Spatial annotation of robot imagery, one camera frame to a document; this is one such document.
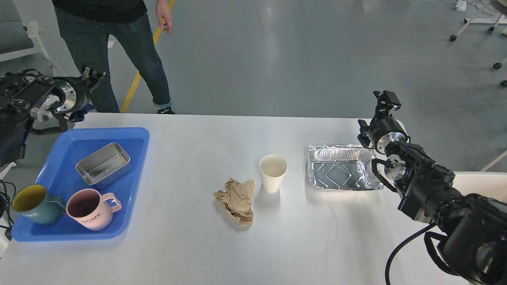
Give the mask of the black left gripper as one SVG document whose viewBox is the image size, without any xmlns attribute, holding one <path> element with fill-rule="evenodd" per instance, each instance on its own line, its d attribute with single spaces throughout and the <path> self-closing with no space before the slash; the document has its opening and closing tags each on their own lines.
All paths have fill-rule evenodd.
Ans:
<svg viewBox="0 0 507 285">
<path fill-rule="evenodd" d="M 91 92 L 107 75 L 105 71 L 97 71 L 90 66 L 82 66 L 82 75 L 78 77 L 52 77 L 54 86 L 52 94 L 59 98 L 59 105 L 53 114 L 62 116 L 69 122 L 82 122 L 90 110 Z"/>
</svg>

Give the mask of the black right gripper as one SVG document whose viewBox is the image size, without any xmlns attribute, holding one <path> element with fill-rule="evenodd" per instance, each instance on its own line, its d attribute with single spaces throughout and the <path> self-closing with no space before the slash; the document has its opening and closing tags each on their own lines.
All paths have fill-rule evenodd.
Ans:
<svg viewBox="0 0 507 285">
<path fill-rule="evenodd" d="M 392 117 L 392 113 L 401 108 L 402 104 L 392 91 L 374 91 L 377 99 L 375 115 L 368 124 L 359 119 L 360 133 L 358 141 L 364 148 L 375 150 L 379 154 L 392 155 L 400 153 L 400 145 L 409 143 L 410 137 L 400 123 Z"/>
</svg>

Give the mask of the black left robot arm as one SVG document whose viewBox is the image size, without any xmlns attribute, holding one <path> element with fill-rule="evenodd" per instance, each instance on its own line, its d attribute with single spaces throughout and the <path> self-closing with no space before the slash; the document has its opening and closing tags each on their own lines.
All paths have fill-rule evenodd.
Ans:
<svg viewBox="0 0 507 285">
<path fill-rule="evenodd" d="M 84 65 L 81 76 L 46 76 L 29 69 L 1 77 L 1 165 L 23 159 L 29 134 L 66 132 L 93 109 L 91 92 L 105 77 Z"/>
</svg>

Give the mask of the person's left hand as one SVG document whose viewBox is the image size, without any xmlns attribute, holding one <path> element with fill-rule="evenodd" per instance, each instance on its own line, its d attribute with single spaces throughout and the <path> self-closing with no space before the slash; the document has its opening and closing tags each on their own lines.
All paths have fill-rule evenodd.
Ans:
<svg viewBox="0 0 507 285">
<path fill-rule="evenodd" d="M 157 0 L 155 10 L 160 29 L 166 32 L 166 34 L 170 34 L 173 28 L 173 16 L 170 2 L 168 2 L 168 0 Z"/>
</svg>

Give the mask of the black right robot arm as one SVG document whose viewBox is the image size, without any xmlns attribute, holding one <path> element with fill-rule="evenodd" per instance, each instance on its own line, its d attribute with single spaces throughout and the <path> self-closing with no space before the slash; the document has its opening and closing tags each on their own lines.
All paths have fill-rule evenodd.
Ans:
<svg viewBox="0 0 507 285">
<path fill-rule="evenodd" d="M 391 253 L 385 282 L 395 255 L 410 241 L 424 236 L 433 263 L 446 274 L 473 285 L 505 285 L 506 203 L 454 188 L 455 173 L 413 144 L 393 112 L 401 107 L 394 92 L 374 91 L 375 114 L 369 123 L 359 120 L 358 141 L 385 155 L 372 160 L 372 172 L 389 190 L 400 195 L 398 209 L 409 218 L 427 223 Z"/>
</svg>

